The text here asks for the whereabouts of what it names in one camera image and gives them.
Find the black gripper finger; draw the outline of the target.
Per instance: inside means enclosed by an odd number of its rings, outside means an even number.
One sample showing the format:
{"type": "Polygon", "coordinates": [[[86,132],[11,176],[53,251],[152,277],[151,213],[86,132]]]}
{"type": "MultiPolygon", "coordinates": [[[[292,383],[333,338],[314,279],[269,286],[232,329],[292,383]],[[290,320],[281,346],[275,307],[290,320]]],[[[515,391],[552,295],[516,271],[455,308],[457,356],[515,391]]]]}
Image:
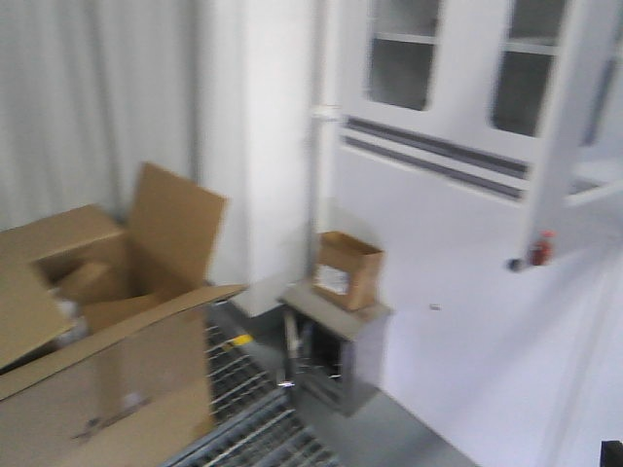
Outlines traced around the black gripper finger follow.
{"type": "Polygon", "coordinates": [[[621,441],[602,441],[601,467],[623,467],[623,444],[621,441]]]}

